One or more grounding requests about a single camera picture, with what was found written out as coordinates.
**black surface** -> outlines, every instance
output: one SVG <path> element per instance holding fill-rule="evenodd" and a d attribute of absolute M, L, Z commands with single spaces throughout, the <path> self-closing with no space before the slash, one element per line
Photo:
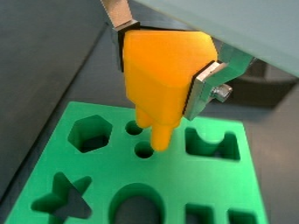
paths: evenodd
<path fill-rule="evenodd" d="M 151 13 L 151 11 L 138 7 L 138 4 L 135 4 L 134 14 L 138 10 L 138 14 L 147 18 L 146 13 Z M 134 107 L 126 98 L 124 78 L 117 71 L 115 54 L 111 36 L 105 31 L 97 42 L 95 52 L 51 116 L 48 125 L 32 148 L 31 156 L 15 179 L 0 207 L 0 222 L 4 220 L 24 187 L 24 182 L 29 177 L 67 103 L 80 101 Z M 275 109 L 211 103 L 202 115 L 239 120 L 244 123 L 270 223 L 299 223 L 299 86 Z M 140 207 L 146 207 L 143 205 L 147 202 L 139 199 L 135 203 Z M 148 223 L 156 223 L 158 214 L 150 213 L 150 215 L 154 217 L 151 218 L 152 222 Z M 126 222 L 130 217 L 120 213 L 120 220 Z M 191 223 L 196 223 L 194 217 L 190 217 L 188 220 Z"/>
<path fill-rule="evenodd" d="M 0 7 L 0 200 L 103 30 L 99 1 Z"/>

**green shape sorter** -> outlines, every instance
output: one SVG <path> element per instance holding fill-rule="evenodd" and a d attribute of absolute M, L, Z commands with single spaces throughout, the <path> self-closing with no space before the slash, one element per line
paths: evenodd
<path fill-rule="evenodd" d="M 182 119 L 166 152 L 152 151 L 150 136 L 132 109 L 72 102 L 5 223 L 113 223 L 121 202 L 143 195 L 164 224 L 186 223 L 187 214 L 204 224 L 267 224 L 242 123 Z M 71 188 L 87 219 L 55 216 Z"/>

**orange block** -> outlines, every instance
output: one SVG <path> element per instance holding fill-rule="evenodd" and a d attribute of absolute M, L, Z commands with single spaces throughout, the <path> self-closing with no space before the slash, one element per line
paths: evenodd
<path fill-rule="evenodd" d="M 192 76 L 218 59 L 211 36 L 200 31 L 128 31 L 124 42 L 126 94 L 136 123 L 152 126 L 151 145 L 167 149 Z"/>

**hex bolt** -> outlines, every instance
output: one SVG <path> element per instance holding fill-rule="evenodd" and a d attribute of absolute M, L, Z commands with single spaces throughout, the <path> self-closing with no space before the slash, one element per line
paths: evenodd
<path fill-rule="evenodd" d="M 227 84 L 222 84 L 215 87 L 211 92 L 211 97 L 218 99 L 220 102 L 224 102 L 230 98 L 230 94 L 232 92 L 232 87 Z"/>

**cutout slot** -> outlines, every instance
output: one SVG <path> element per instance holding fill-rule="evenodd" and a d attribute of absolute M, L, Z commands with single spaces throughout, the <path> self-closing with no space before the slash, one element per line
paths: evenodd
<path fill-rule="evenodd" d="M 99 115 L 77 120 L 69 132 L 69 143 L 81 153 L 108 145 L 112 124 Z"/>
<path fill-rule="evenodd" d="M 214 224 L 211 208 L 187 204 L 186 224 Z"/>
<path fill-rule="evenodd" d="M 136 136 L 143 132 L 143 129 L 139 128 L 139 126 L 136 125 L 136 121 L 131 121 L 127 125 L 126 125 L 126 132 L 127 134 L 130 134 L 131 136 Z"/>
<path fill-rule="evenodd" d="M 252 213 L 228 210 L 228 224 L 258 224 L 256 216 Z"/>
<path fill-rule="evenodd" d="M 194 156 L 240 160 L 239 144 L 234 133 L 227 132 L 220 142 L 208 143 L 199 136 L 196 129 L 187 128 L 184 140 L 186 151 Z"/>
<path fill-rule="evenodd" d="M 32 210 L 51 215 L 49 223 L 63 224 L 68 217 L 87 219 L 91 208 L 81 195 L 91 184 L 91 177 L 71 183 L 61 172 L 52 181 L 52 192 L 32 203 Z"/>

